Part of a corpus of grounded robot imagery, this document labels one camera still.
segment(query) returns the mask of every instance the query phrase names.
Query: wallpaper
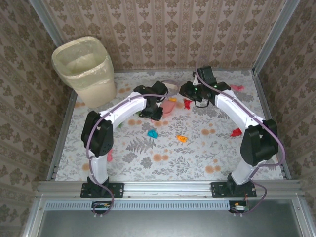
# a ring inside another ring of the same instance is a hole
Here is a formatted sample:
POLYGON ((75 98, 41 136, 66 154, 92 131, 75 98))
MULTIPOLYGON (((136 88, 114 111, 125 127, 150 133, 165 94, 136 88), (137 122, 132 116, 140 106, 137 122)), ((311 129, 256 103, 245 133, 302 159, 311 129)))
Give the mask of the wallpaper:
POLYGON ((43 0, 64 42, 96 36, 116 70, 251 68, 285 0, 43 0))
POLYGON ((293 178, 316 217, 316 1, 301 0, 259 77, 293 178))
POLYGON ((0 236, 20 236, 69 101, 55 46, 27 1, 0 1, 0 236))

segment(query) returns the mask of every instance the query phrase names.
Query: small red object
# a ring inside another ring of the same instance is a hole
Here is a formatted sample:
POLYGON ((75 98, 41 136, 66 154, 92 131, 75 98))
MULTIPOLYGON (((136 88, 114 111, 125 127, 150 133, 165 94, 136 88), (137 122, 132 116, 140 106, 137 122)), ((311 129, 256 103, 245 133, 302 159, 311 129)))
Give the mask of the small red object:
POLYGON ((245 89, 243 85, 231 85, 231 88, 236 90, 236 91, 242 91, 245 89))
POLYGON ((238 137, 240 135, 242 135, 242 132, 239 128, 237 128, 233 131, 233 133, 231 134, 231 137, 238 137))
POLYGON ((184 108, 189 110, 190 109, 190 103, 192 102, 192 100, 183 99, 183 101, 184 101, 184 108))
POLYGON ((107 155, 107 161, 108 162, 111 162, 113 160, 113 157, 112 157, 112 149, 108 152, 108 155, 107 155))

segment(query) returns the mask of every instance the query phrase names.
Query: wall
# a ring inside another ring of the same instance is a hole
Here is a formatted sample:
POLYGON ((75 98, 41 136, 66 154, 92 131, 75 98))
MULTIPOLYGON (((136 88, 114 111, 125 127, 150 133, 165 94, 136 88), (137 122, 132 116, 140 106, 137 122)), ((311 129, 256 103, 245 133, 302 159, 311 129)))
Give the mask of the wall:
POLYGON ((44 0, 64 42, 92 35, 116 70, 251 68, 285 0, 44 0))
POLYGON ((316 1, 301 0, 259 78, 287 151, 316 217, 316 1))
POLYGON ((0 236, 20 235, 63 122, 70 90, 54 48, 27 1, 0 1, 0 236))

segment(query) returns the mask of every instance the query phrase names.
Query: table surface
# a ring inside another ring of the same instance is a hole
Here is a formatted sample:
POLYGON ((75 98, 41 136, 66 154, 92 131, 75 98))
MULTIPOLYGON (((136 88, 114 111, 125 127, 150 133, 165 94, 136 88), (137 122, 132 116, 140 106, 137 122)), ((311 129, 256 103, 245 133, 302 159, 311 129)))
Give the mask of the table surface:
MULTIPOLYGON (((263 117, 262 107, 250 71, 214 71, 218 82, 243 85, 236 96, 252 111, 263 117)), ((96 109, 88 108, 78 97, 68 130, 56 180, 86 180, 88 160, 80 139, 87 114, 106 110, 126 98, 138 85, 152 86, 156 80, 171 79, 177 83, 193 81, 192 72, 115 73, 118 94, 111 102, 96 109)), ((237 125, 213 105, 184 108, 183 97, 177 95, 172 114, 159 122, 128 118, 114 131, 113 160, 108 163, 112 181, 153 180, 226 180, 241 159, 239 152, 242 136, 231 137, 237 125), (156 130, 158 138, 147 136, 156 130), (188 138, 186 143, 177 135, 188 138)), ((276 162, 274 156, 269 163, 276 162)), ((254 179, 283 179, 280 167, 262 168, 254 179)))

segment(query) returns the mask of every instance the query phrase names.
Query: white trash can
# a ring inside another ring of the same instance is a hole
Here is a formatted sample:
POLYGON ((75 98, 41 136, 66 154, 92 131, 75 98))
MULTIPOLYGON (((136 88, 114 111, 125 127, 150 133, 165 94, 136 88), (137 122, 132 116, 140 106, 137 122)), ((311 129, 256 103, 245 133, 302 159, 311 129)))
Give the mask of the white trash can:
POLYGON ((108 52, 95 37, 75 39, 57 48, 52 64, 68 86, 90 108, 115 98, 114 69, 108 52))

